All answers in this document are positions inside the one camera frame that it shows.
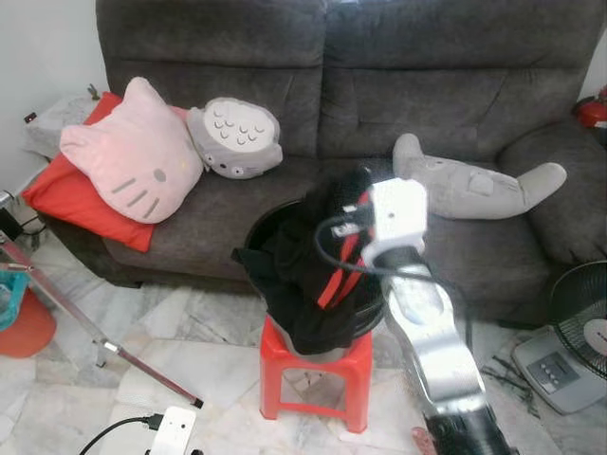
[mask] metal tripod leg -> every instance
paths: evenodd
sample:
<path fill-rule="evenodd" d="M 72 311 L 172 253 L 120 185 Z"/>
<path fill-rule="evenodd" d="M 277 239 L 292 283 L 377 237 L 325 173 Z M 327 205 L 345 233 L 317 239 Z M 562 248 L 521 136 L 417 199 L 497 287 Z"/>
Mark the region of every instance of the metal tripod leg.
<path fill-rule="evenodd" d="M 119 344 L 111 341 L 107 335 L 104 334 L 103 331 L 97 325 L 95 325 L 95 323 L 85 313 L 83 313 L 78 306 L 74 304 L 74 302 L 64 296 L 61 291 L 59 291 L 50 282 L 44 273 L 33 266 L 23 251 L 21 251 L 21 249 L 2 230 L 0 230 L 0 250 L 4 251 L 12 261 L 23 265 L 25 267 L 23 271 L 29 274 L 29 277 L 37 285 L 37 287 L 44 292 L 53 303 L 65 310 L 72 318 L 78 321 L 84 330 L 88 332 L 98 346 L 98 357 L 96 362 L 97 366 L 102 367 L 105 364 L 107 352 L 109 351 L 118 357 L 123 358 L 134 367 L 142 370 L 144 373 L 152 376 L 163 386 L 166 386 L 175 393 L 186 397 L 193 406 L 202 408 L 203 401 L 200 398 L 192 395 L 188 391 L 185 391 L 171 379 L 157 372 L 152 367 L 136 358 L 134 355 L 126 352 Z"/>

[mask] white wall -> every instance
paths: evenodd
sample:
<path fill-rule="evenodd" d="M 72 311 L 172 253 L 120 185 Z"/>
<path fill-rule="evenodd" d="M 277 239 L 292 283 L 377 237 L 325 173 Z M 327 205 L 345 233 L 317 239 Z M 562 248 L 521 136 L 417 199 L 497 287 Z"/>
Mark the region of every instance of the white wall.
<path fill-rule="evenodd" d="M 579 92 L 580 98 L 596 95 L 598 91 L 607 84 L 607 30 L 598 42 L 595 56 L 590 63 L 586 80 Z"/>
<path fill-rule="evenodd" d="M 19 150 L 23 117 L 62 95 L 107 89 L 94 0 L 0 0 L 0 190 L 19 192 L 46 163 Z"/>

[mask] red object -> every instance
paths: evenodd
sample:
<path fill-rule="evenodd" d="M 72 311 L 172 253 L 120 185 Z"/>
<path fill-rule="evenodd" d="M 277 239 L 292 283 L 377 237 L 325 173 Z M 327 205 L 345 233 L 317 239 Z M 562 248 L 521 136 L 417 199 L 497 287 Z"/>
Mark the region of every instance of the red object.
<path fill-rule="evenodd" d="M 53 339 L 56 328 L 55 319 L 28 289 L 17 319 L 0 331 L 0 355 L 23 358 L 39 353 Z"/>
<path fill-rule="evenodd" d="M 359 198 L 359 204 L 365 204 L 367 202 L 369 202 L 369 193 L 364 192 Z M 349 235 L 345 239 L 345 242 L 343 242 L 343 245 L 341 246 L 340 261 L 342 261 L 343 263 L 348 261 L 348 259 L 352 255 L 354 248 L 356 247 L 358 242 L 359 242 L 358 234 Z M 364 262 L 363 262 L 362 258 L 358 258 L 356 265 L 364 266 Z M 323 291 L 321 293 L 321 296 L 317 300 L 317 304 L 322 309 L 326 308 L 326 306 L 329 303 L 331 303 L 331 301 L 334 299 L 334 297 L 338 293 L 338 291 L 339 291 L 339 294 L 337 295 L 337 299 L 336 299 L 334 305 L 340 303 L 343 299 L 345 299 L 346 296 L 350 293 L 350 291 L 352 291 L 352 289 L 354 289 L 356 287 L 356 285 L 360 279 L 360 273 L 352 272 L 346 278 L 345 283 L 343 284 L 343 287 L 340 289 L 341 282 L 343 281 L 344 275 L 345 275 L 344 270 L 341 268 L 338 268 L 335 272 L 333 272 L 333 275 L 331 275 L 331 278 L 329 279 L 329 283 L 327 284 L 327 286 L 325 286 L 325 288 L 323 289 Z"/>
<path fill-rule="evenodd" d="M 120 97 L 104 92 L 84 124 L 98 122 L 121 102 Z M 88 177 L 63 154 L 58 154 L 53 159 L 23 192 L 23 197 L 34 209 L 88 229 L 101 237 L 122 242 L 143 253 L 150 248 L 154 225 L 138 223 L 105 204 Z"/>
<path fill-rule="evenodd" d="M 576 117 L 586 128 L 607 129 L 607 85 L 598 93 L 598 97 L 581 102 L 576 109 Z"/>
<path fill-rule="evenodd" d="M 298 358 L 286 348 L 283 338 L 266 318 L 261 343 L 261 407 L 269 420 L 278 418 L 279 410 L 296 410 L 337 417 L 345 421 L 348 431 L 362 433 L 367 428 L 373 340 L 371 333 L 356 339 L 344 358 L 331 363 L 311 363 Z M 337 374 L 345 380 L 345 411 L 300 403 L 283 403 L 281 386 L 283 370 L 301 368 Z"/>

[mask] red strap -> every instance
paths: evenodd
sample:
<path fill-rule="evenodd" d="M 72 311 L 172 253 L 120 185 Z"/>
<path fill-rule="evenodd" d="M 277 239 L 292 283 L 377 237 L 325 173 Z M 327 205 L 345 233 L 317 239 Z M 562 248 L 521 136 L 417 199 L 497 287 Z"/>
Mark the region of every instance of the red strap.
<path fill-rule="evenodd" d="M 368 201 L 369 201 L 369 193 L 366 191 L 360 196 L 359 204 L 364 204 Z M 358 234 L 353 234 L 353 235 L 349 235 L 348 237 L 346 237 L 345 241 L 343 242 L 343 245 L 341 246 L 340 261 L 342 261 L 342 262 L 348 261 L 348 259 L 350 258 L 350 255 L 354 251 L 354 248 L 356 248 L 358 242 L 359 242 Z M 361 258 L 359 258 L 359 260 L 357 261 L 357 265 L 364 265 Z M 326 307 L 326 305 L 329 304 L 329 302 L 333 299 L 333 296 L 335 296 L 335 293 L 338 292 L 338 290 L 340 289 L 342 279 L 343 279 L 343 270 L 339 268 L 335 272 L 333 272 L 333 275 L 331 275 L 331 278 L 329 279 L 329 283 L 327 284 L 327 286 L 325 286 L 324 290 L 322 291 L 321 296 L 317 300 L 317 304 L 322 309 L 324 309 Z M 353 272 L 350 274 L 350 276 L 347 278 L 345 284 L 343 285 L 343 288 L 341 289 L 340 294 L 338 295 L 336 303 L 341 302 L 350 293 L 350 291 L 352 291 L 352 289 L 354 289 L 354 287 L 357 285 L 357 282 L 359 282 L 359 279 L 360 279 L 360 273 Z"/>
<path fill-rule="evenodd" d="M 357 265 L 364 265 L 364 261 L 362 260 L 362 258 L 359 258 L 359 260 L 357 261 Z M 350 291 L 352 291 L 352 289 L 354 289 L 357 283 L 359 282 L 361 275 L 362 274 L 360 272 L 352 272 L 350 274 L 348 279 L 345 281 L 345 284 L 343 285 L 340 294 L 338 295 L 337 303 L 340 303 L 343 299 L 345 299 L 348 294 L 350 294 Z"/>

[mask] red plastic stool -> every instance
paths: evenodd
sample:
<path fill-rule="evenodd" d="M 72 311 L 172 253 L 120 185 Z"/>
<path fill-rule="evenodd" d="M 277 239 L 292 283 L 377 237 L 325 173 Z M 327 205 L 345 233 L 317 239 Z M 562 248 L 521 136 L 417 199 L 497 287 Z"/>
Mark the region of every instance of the red plastic stool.
<path fill-rule="evenodd" d="M 371 333 L 355 340 L 350 352 L 331 363 L 311 363 L 293 355 L 285 346 L 280 333 L 266 318 L 261 343 L 261 407 L 262 415 L 276 420 L 279 410 L 311 412 L 343 419 L 348 431 L 362 433 L 367 428 L 371 367 L 373 363 L 373 341 Z M 281 386 L 283 370 L 301 368 L 334 373 L 345 380 L 345 411 L 322 406 L 283 403 Z"/>

